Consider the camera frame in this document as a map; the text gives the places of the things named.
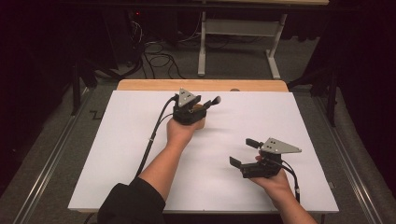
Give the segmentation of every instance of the gray floor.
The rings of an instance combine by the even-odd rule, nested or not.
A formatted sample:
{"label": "gray floor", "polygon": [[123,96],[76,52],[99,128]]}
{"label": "gray floor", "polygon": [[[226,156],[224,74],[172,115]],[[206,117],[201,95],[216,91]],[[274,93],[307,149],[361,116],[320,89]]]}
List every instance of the gray floor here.
{"label": "gray floor", "polygon": [[[262,47],[268,45],[269,40],[251,40],[252,38],[237,37],[233,40],[235,43],[222,49],[216,49],[222,46],[221,41],[209,42],[208,45],[212,48],[207,49],[204,78],[271,79]],[[317,41],[300,43],[296,39],[280,42],[276,61],[283,80],[288,82],[301,75],[316,43]],[[158,48],[158,45],[151,46],[148,51],[153,52]],[[189,42],[186,45],[180,44],[178,48],[164,47],[163,50],[175,58],[183,77],[199,78],[196,76],[196,45]],[[167,59],[162,57],[152,63],[161,65],[166,61]],[[152,77],[147,63],[145,71],[148,77]],[[169,78],[168,66],[155,68],[154,71],[156,78]],[[170,74],[171,77],[177,78],[174,66],[170,69]],[[143,70],[140,70],[129,78],[145,78],[145,75]],[[96,89],[84,92],[84,103],[75,117],[70,116],[72,92],[69,90],[65,94],[63,103],[44,124],[42,133],[0,199],[0,223],[13,223],[14,220],[16,223],[84,222],[87,214],[69,211],[67,205],[100,125],[100,120],[93,118],[92,111],[97,111],[97,116],[100,117],[105,112],[110,94],[116,87],[115,81],[99,79]],[[394,199],[356,134],[342,93],[339,91],[337,94],[337,126],[333,128],[324,117],[326,99],[313,98],[308,90],[309,86],[303,86],[292,91],[340,208],[339,213],[327,215],[325,223],[396,223]],[[313,216],[320,221],[320,215]],[[192,218],[184,223],[225,223],[226,220],[210,218]],[[256,221],[246,217],[235,218],[234,221],[236,220],[238,223],[266,223],[262,217]]]}

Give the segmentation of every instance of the white desk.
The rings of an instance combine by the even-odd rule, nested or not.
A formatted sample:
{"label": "white desk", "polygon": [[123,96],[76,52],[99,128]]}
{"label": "white desk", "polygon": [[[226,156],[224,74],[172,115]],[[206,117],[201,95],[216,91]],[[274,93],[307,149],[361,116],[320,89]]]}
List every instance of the white desk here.
{"label": "white desk", "polygon": [[[188,89],[228,82],[167,80]],[[260,85],[268,81],[231,81]],[[129,184],[143,157],[154,124],[164,103],[174,91],[114,91],[75,192],[68,206],[80,212],[95,212],[117,183]],[[303,152],[284,155],[295,170],[301,202],[309,212],[333,213],[338,208],[318,162],[292,93],[274,91],[193,91],[202,102],[220,95],[219,105],[207,112],[205,128],[198,131],[182,155],[165,213],[275,213],[264,191],[232,167],[229,157],[254,162],[257,150],[245,145],[246,138],[265,141],[274,137],[300,147]],[[165,115],[172,112],[169,105]],[[162,124],[147,164],[166,141]]]}
{"label": "white desk", "polygon": [[[234,3],[254,3],[254,4],[282,4],[282,5],[309,5],[327,6],[329,0],[203,0],[206,2],[234,2]],[[212,35],[249,35],[249,36],[270,36],[273,38],[271,48],[265,50],[265,56],[271,69],[273,79],[280,79],[280,74],[276,66],[275,53],[283,27],[285,26],[287,14],[282,14],[279,21],[239,21],[239,20],[215,20],[207,19],[206,13],[202,13],[201,22],[201,47],[198,58],[198,76],[205,76],[206,34]]]}

